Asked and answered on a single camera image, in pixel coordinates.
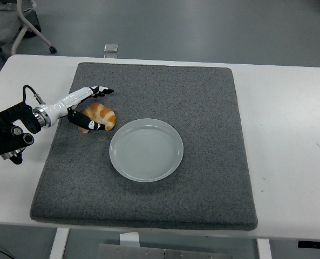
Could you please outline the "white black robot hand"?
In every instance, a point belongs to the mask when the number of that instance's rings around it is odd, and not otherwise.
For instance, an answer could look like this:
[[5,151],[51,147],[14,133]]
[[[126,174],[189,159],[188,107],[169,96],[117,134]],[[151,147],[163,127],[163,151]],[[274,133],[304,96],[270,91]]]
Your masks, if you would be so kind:
[[90,97],[105,96],[114,90],[103,86],[83,87],[70,93],[67,97],[52,105],[41,104],[33,109],[41,127],[53,126],[61,117],[67,117],[69,122],[78,126],[83,133],[90,130],[111,130],[116,123],[114,110],[100,103],[91,103],[80,112],[74,109]]

